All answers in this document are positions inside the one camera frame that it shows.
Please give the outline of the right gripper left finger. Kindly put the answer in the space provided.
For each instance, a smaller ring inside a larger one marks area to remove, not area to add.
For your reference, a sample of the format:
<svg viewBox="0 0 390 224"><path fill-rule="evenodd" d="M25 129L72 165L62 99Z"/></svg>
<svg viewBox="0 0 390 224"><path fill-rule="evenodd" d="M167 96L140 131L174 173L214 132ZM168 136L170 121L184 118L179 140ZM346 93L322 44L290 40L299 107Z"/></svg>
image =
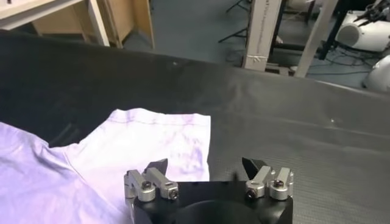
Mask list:
<svg viewBox="0 0 390 224"><path fill-rule="evenodd" d="M124 196L126 200L152 201L157 191L165 200L177 200L179 184L169 180L165 174L168 159L150 162L144 172L128 170L124 175Z"/></svg>

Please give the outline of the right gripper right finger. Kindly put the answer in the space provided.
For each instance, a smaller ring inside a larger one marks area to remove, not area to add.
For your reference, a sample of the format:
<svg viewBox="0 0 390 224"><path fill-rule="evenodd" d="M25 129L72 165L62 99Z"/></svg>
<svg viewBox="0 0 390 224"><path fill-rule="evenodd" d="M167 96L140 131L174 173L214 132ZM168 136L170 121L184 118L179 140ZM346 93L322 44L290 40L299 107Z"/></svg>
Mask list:
<svg viewBox="0 0 390 224"><path fill-rule="evenodd" d="M287 200L293 196L294 173L290 168L282 167L277 172L264 161L249 158L242 158L242 164L249 178L245 183L249 200Z"/></svg>

